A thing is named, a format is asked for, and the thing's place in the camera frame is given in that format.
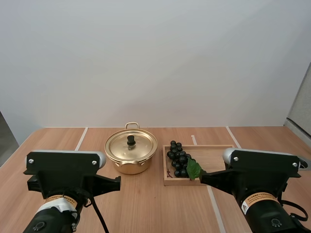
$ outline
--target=cable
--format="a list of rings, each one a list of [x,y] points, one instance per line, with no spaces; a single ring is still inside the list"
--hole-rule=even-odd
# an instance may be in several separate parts
[[[74,192],[79,193],[79,194],[82,194],[82,195],[84,195],[86,198],[88,198],[88,199],[91,201],[91,203],[90,203],[89,205],[86,205],[86,204],[85,204],[84,206],[85,206],[85,207],[89,207],[90,205],[93,205],[93,208],[94,208],[94,210],[95,210],[95,212],[96,212],[96,214],[97,214],[99,220],[101,221],[101,224],[102,224],[102,226],[103,226],[103,228],[104,228],[105,233],[109,233],[109,230],[108,230],[108,228],[107,228],[107,225],[106,225],[106,223],[105,223],[105,221],[104,221],[104,218],[103,218],[101,212],[99,211],[99,209],[98,209],[98,207],[97,207],[97,204],[96,204],[96,202],[95,202],[95,199],[94,199],[93,195],[90,194],[89,192],[87,192],[86,190],[81,189],[81,188],[79,188],[79,187],[69,187],[69,188],[67,188],[67,189],[64,190],[63,196],[65,195],[65,192],[68,191],[68,190],[74,191]]]
[[[106,223],[105,223],[105,221],[104,221],[104,218],[103,218],[101,212],[99,211],[99,209],[98,209],[98,207],[97,207],[97,205],[96,205],[96,202],[95,202],[94,197],[90,197],[89,199],[90,199],[90,201],[91,201],[91,203],[92,203],[92,205],[93,205],[93,208],[94,208],[95,212],[97,213],[97,216],[98,216],[99,220],[100,220],[101,223],[102,223],[102,226],[103,226],[105,232],[106,232],[106,233],[109,233],[109,230],[108,230],[108,228],[107,228],[107,226],[106,226]]]

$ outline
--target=white tape line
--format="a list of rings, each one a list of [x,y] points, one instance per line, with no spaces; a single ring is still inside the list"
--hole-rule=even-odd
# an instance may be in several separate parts
[[[87,130],[88,130],[88,127],[86,127],[86,128],[84,129],[83,134],[81,135],[80,141],[78,142],[77,147],[76,147],[76,149],[74,149],[74,150],[79,150],[79,148],[80,148],[80,146],[81,146],[81,144],[82,144],[82,142],[83,142],[83,139],[84,139],[84,137],[85,137],[85,135],[86,135],[86,133],[87,133]]]
[[[194,135],[191,135],[191,137],[192,137],[192,140],[193,140],[193,144],[194,144],[194,145],[197,145],[196,140],[195,140],[195,136],[194,136]]]
[[[233,139],[234,143],[237,145],[237,147],[241,149],[242,147],[239,145],[237,139],[235,138],[235,136],[233,135],[233,133],[232,133],[231,130],[229,129],[229,126],[226,126],[225,128],[228,130],[228,133],[229,133],[230,136],[232,137],[232,139]]]
[[[195,140],[195,136],[191,135],[191,137],[192,137],[192,140],[193,140],[193,144],[197,145],[196,140]],[[216,219],[217,219],[217,223],[218,223],[218,226],[219,226],[219,231],[220,231],[220,233],[225,233],[224,223],[223,223],[222,217],[220,215],[220,212],[219,212],[219,209],[218,209],[218,206],[217,206],[216,199],[214,197],[214,193],[213,193],[212,187],[208,185],[207,186],[207,190],[208,190],[209,198],[210,198],[210,201],[212,202],[214,213],[215,213],[215,216],[216,216]]]

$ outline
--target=white wall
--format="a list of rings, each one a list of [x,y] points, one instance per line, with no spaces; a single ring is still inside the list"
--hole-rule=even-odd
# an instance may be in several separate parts
[[[0,111],[48,126],[282,125],[311,60],[309,0],[4,0]]]

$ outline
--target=pot handle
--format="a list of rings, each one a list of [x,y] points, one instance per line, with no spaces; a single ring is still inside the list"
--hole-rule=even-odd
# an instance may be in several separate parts
[[[138,162],[138,161],[121,161],[119,163],[115,163],[118,167],[121,167],[125,164],[139,164],[141,166],[143,166],[145,164],[146,160],[145,161],[142,161],[142,162]]]
[[[133,160],[133,161],[121,161],[119,163],[116,163],[117,166],[123,166],[125,164],[138,164],[138,162]]]
[[[126,130],[127,130],[127,127],[128,127],[129,125],[136,125],[137,128],[140,129],[140,126],[138,125],[137,122],[128,122],[128,123],[125,125],[125,129],[126,129]]]

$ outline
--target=gold pot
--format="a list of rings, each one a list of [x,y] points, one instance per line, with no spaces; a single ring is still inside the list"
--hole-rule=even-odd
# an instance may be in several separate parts
[[[115,169],[124,174],[138,174],[146,170],[157,148],[156,138],[141,130],[138,123],[129,122],[125,129],[111,135],[105,144],[107,156]]]

